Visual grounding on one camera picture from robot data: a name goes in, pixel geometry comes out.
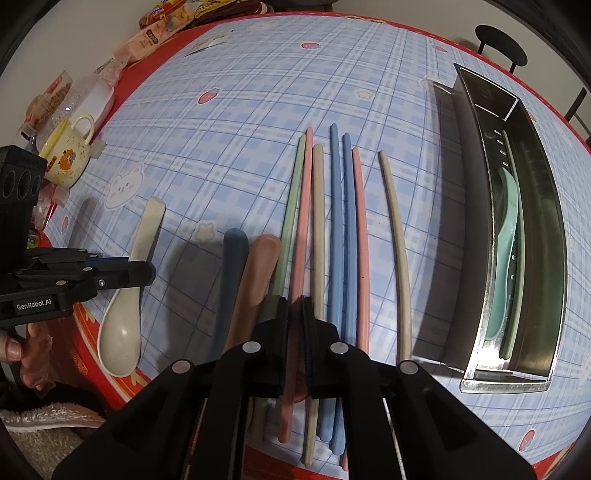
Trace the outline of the person's left hand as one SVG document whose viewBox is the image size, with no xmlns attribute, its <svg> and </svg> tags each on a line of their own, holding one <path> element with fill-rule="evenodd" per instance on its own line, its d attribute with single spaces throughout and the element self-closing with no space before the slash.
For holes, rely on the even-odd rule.
<svg viewBox="0 0 591 480">
<path fill-rule="evenodd" d="M 52 343 L 46 322 L 28 324 L 24 341 L 1 331 L 1 361 L 20 363 L 21 381 L 29 388 L 41 391 L 49 382 Z"/>
</svg>

